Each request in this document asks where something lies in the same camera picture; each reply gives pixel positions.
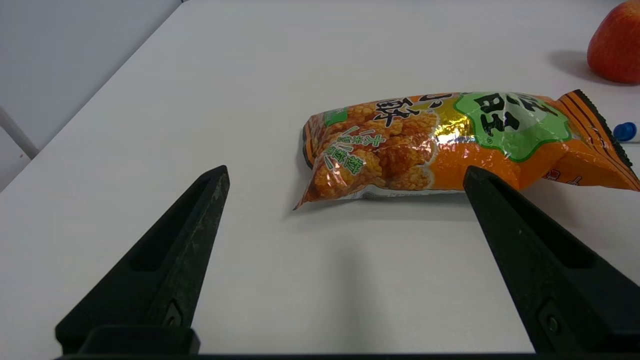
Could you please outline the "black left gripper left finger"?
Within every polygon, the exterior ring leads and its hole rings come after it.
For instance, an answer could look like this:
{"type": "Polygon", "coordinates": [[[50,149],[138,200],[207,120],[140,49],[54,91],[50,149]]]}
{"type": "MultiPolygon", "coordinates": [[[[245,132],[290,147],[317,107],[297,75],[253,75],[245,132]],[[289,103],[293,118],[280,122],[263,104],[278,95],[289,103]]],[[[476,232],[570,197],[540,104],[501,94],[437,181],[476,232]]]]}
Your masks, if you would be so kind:
{"type": "Polygon", "coordinates": [[[63,353],[197,353],[195,310],[230,190],[202,173],[55,326],[63,353]]]}

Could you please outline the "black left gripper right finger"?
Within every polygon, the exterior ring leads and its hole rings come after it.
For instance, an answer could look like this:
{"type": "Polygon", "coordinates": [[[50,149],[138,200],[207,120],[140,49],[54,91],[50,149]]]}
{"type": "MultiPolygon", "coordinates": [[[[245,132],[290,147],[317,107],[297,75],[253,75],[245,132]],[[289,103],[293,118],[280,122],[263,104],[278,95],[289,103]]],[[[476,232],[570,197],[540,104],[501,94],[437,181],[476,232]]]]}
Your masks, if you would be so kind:
{"type": "Polygon", "coordinates": [[[462,185],[537,353],[639,353],[635,282],[491,171],[462,185]]]}

